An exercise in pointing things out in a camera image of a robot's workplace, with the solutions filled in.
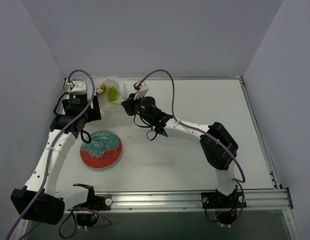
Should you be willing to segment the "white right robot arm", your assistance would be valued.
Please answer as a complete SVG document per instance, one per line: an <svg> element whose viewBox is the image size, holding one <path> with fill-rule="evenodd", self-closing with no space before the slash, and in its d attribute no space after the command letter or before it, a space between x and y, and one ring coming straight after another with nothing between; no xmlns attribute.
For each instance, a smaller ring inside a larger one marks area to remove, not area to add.
<svg viewBox="0 0 310 240"><path fill-rule="evenodd" d="M155 135L175 137L200 144L206 160L216 169L217 200L222 206L229 206L235 200L234 162L238 144L225 127L215 122L212 125L194 124L175 119L156 106L151 96L135 98L129 95L122 102L129 116L139 116L145 122L145 128L150 128Z"/></svg>

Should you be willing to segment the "white plastic bag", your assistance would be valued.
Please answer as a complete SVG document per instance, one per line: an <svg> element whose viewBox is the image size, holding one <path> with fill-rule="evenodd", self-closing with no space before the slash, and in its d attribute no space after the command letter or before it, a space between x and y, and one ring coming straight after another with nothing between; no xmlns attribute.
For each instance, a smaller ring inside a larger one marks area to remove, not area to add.
<svg viewBox="0 0 310 240"><path fill-rule="evenodd" d="M101 117L119 110L127 98L126 84L117 76L94 78L96 96L99 102Z"/></svg>

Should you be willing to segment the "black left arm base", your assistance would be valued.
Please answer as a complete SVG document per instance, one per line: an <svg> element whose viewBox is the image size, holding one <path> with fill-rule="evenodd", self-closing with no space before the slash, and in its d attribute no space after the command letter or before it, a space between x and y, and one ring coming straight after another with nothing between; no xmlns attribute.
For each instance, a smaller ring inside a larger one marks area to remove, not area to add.
<svg viewBox="0 0 310 240"><path fill-rule="evenodd" d="M83 197L80 203L74 205L77 211L87 211L88 213L78 213L77 224L85 228L105 228L111 225L111 221L97 214L98 211L109 211L112 204L110 194L95 195L92 185L76 183L75 189L83 190Z"/></svg>

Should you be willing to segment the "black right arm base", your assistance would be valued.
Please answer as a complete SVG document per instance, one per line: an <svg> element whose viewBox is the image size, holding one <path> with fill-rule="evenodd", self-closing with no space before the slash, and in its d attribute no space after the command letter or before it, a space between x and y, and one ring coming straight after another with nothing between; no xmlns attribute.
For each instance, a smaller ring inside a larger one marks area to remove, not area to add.
<svg viewBox="0 0 310 240"><path fill-rule="evenodd" d="M229 196L218 192L201 193L202 208L206 218L221 226L232 227L247 207L243 191L235 189Z"/></svg>

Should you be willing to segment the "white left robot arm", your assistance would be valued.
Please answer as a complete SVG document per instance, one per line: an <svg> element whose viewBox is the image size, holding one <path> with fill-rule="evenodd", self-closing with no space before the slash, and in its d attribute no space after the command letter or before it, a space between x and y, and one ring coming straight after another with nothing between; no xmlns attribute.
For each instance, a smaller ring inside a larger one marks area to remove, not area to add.
<svg viewBox="0 0 310 240"><path fill-rule="evenodd" d="M55 225L66 209L79 205L85 210L95 205L95 196L85 190L78 196L57 196L56 185L68 152L85 131L86 123L101 119L98 98L85 91L73 91L68 99L59 99L64 114L56 113L50 125L46 147L29 180L22 189L14 189L11 200L25 220Z"/></svg>

